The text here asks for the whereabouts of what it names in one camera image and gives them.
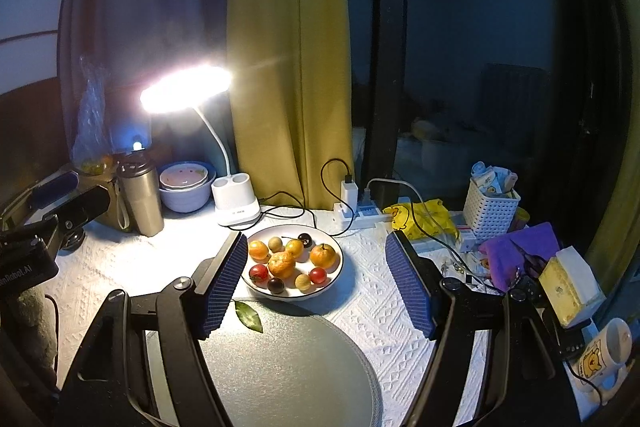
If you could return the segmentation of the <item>pale longan fruit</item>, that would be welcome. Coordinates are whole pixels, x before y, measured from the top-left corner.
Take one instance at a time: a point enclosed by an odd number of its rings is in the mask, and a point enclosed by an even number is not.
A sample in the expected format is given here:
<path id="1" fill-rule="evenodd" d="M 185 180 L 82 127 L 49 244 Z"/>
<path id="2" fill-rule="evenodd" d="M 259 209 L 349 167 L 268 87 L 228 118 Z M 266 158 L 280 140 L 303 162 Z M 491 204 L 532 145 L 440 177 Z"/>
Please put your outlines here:
<path id="1" fill-rule="evenodd" d="M 273 236 L 271 237 L 271 239 L 269 239 L 268 247 L 273 253 L 278 253 L 279 251 L 283 251 L 284 249 L 282 239 L 280 239 L 280 237 L 278 236 Z"/>
<path id="2" fill-rule="evenodd" d="M 294 281 L 295 287 L 302 293 L 306 293 L 311 290 L 311 280 L 308 274 L 300 273 L 297 275 Z"/>

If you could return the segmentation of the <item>lavender bowl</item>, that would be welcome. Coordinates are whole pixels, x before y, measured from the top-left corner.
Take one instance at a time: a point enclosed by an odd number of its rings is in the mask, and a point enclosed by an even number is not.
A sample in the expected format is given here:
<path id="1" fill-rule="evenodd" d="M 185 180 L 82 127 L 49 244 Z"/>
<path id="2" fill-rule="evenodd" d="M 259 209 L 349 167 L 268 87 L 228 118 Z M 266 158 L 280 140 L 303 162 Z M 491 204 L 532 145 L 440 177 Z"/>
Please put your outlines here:
<path id="1" fill-rule="evenodd" d="M 203 161 L 176 161 L 160 167 L 160 201 L 169 210 L 191 213 L 201 209 L 212 197 L 210 186 L 215 168 Z"/>

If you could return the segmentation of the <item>white embossed table cloth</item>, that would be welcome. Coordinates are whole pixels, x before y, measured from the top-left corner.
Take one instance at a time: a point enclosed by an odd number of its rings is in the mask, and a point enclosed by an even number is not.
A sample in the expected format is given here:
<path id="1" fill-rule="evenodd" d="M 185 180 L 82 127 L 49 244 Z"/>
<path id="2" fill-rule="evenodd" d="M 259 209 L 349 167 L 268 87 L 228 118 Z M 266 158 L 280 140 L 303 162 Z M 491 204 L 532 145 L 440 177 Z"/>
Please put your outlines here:
<path id="1" fill-rule="evenodd" d="M 433 345 L 412 327 L 386 265 L 389 231 L 389 225 L 375 225 L 339 237 L 346 256 L 340 280 L 301 306 L 323 315 L 355 341 L 381 386 L 382 423 L 397 426 L 416 395 Z M 60 271 L 44 285 L 60 310 L 58 379 L 65 379 L 82 336 L 110 291 L 160 291 L 215 254 L 228 234 L 218 225 L 213 205 L 190 215 L 166 212 L 165 228 L 153 237 L 90 223 L 85 242 L 73 254 L 58 256 Z"/>

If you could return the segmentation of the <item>yellow duck bag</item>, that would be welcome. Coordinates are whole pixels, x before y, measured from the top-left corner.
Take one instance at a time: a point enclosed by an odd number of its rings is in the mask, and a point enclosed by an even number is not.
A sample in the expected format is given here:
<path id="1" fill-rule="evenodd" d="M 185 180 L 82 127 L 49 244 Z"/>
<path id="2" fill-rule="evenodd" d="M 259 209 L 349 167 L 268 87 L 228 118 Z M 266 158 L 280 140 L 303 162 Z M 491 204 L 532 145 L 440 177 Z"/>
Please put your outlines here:
<path id="1" fill-rule="evenodd" d="M 427 202 L 398 202 L 383 209 L 392 218 L 394 231 L 401 231 L 408 239 L 425 239 L 427 236 L 459 236 L 448 209 L 441 199 Z"/>

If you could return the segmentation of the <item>red cherry tomato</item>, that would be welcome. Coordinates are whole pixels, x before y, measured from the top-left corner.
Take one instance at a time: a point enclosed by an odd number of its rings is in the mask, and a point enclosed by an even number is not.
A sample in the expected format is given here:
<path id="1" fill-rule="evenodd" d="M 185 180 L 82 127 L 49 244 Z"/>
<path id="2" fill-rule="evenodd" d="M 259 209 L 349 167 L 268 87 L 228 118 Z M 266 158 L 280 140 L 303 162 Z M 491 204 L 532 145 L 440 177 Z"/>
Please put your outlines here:
<path id="1" fill-rule="evenodd" d="M 326 270 L 322 268 L 314 268 L 308 272 L 308 277 L 314 285 L 323 285 L 328 280 Z"/>

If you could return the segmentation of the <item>brown paper bag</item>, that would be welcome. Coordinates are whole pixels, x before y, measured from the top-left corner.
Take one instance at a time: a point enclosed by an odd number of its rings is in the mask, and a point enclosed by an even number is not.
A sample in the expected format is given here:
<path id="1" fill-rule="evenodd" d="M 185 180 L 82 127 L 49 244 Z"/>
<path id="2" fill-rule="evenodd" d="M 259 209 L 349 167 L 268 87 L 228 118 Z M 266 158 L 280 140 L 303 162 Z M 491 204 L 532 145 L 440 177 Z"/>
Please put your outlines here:
<path id="1" fill-rule="evenodd" d="M 126 205 L 124 190 L 120 184 L 116 168 L 106 168 L 102 173 L 90 174 L 77 171 L 81 193 L 90 191 L 96 198 L 96 205 L 102 213 L 96 221 L 111 229 L 128 232 L 131 219 Z"/>

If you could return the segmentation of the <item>dark cherry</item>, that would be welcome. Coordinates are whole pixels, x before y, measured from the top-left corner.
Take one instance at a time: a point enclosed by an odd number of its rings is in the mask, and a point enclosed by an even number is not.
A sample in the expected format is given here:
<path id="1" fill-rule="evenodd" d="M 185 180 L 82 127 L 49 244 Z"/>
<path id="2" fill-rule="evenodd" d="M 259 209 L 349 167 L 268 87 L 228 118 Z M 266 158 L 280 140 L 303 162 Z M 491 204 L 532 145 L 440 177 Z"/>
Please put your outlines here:
<path id="1" fill-rule="evenodd" d="M 284 283 L 280 277 L 271 277 L 267 283 L 267 287 L 273 295 L 281 295 L 285 290 Z"/>

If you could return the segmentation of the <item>white power strip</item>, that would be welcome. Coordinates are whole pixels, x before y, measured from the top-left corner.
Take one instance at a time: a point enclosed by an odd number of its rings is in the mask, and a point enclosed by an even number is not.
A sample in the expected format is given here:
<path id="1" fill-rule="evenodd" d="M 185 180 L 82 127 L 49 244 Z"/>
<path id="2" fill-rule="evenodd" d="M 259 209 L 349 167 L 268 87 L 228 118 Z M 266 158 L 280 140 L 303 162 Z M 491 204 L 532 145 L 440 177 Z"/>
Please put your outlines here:
<path id="1" fill-rule="evenodd" d="M 372 228 L 379 223 L 390 223 L 392 216 L 376 207 L 374 202 L 359 205 L 352 213 L 342 202 L 336 202 L 333 209 L 335 222 L 342 228 L 350 225 L 355 229 Z"/>

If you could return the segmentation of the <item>white charger plug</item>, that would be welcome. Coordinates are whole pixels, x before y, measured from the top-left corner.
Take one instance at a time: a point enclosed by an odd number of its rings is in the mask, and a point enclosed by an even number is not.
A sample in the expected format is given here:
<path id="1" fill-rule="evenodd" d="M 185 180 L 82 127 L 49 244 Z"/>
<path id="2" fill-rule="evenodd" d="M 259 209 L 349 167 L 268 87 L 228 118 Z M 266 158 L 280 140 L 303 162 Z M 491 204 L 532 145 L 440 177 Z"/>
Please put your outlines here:
<path id="1" fill-rule="evenodd" d="M 358 185 L 352 181 L 342 181 L 341 199 L 352 210 L 356 210 L 358 206 Z"/>

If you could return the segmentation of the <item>orange in bowl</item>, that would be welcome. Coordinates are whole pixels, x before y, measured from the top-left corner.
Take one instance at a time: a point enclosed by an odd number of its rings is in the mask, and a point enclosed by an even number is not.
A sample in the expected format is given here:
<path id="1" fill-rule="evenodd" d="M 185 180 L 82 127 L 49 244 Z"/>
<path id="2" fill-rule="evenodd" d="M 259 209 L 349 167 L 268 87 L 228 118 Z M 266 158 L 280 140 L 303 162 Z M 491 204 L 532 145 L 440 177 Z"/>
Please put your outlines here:
<path id="1" fill-rule="evenodd" d="M 285 251 L 293 259 L 298 259 L 303 254 L 304 248 L 304 243 L 300 239 L 290 239 L 285 245 Z"/>

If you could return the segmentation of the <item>yellow curtain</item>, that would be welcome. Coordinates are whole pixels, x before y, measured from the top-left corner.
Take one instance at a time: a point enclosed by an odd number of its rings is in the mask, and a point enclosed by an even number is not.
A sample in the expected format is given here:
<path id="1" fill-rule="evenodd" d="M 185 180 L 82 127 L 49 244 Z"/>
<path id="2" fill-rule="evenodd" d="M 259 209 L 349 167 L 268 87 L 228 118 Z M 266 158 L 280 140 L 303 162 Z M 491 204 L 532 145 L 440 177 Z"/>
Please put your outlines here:
<path id="1" fill-rule="evenodd" d="M 239 167 L 255 193 L 332 209 L 352 162 L 347 0 L 228 0 L 230 106 Z"/>

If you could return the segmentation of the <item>purple cloth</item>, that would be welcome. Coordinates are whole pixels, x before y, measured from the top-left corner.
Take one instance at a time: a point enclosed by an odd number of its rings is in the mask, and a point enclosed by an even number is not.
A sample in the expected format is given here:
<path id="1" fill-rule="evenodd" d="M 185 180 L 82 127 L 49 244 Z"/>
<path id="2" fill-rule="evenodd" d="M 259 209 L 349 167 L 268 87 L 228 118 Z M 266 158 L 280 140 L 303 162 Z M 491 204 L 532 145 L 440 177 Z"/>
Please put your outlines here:
<path id="1" fill-rule="evenodd" d="M 540 273 L 544 265 L 560 250 L 549 222 L 488 239 L 480 245 L 487 256 L 492 283 L 507 291 L 528 268 Z"/>

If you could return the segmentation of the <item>white cartoon mug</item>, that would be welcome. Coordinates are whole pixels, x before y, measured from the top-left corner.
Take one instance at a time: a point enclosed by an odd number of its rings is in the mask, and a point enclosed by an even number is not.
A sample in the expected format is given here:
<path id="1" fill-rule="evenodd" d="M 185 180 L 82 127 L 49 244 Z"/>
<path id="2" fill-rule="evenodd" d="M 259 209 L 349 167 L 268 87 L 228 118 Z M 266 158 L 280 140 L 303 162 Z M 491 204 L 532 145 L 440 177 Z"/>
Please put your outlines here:
<path id="1" fill-rule="evenodd" d="M 607 405 L 626 381 L 631 347 L 628 324 L 620 317 L 608 321 L 570 366 L 576 389 Z"/>

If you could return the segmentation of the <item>clear plastic bag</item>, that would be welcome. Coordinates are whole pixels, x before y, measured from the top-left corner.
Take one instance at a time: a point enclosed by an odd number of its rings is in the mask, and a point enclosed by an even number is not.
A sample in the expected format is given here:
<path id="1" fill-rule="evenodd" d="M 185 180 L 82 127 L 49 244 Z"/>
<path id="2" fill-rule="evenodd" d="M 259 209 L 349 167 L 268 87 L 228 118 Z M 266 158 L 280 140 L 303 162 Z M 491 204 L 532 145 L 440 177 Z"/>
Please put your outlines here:
<path id="1" fill-rule="evenodd" d="M 113 145 L 106 125 L 104 81 L 108 72 L 81 55 L 80 71 L 85 90 L 77 113 L 77 129 L 72 146 L 72 163 L 87 176 L 99 176 L 113 166 Z"/>

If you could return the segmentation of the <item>white plastic basket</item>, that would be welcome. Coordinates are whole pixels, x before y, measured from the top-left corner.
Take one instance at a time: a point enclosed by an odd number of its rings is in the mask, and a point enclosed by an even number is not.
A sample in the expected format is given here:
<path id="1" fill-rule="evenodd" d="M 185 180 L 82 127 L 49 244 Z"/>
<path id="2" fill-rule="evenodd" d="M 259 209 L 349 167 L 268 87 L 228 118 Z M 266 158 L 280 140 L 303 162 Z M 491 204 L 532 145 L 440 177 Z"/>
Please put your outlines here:
<path id="1" fill-rule="evenodd" d="M 506 195 L 487 196 L 471 181 L 463 207 L 463 218 L 480 242 L 506 234 L 521 197 L 515 190 Z"/>

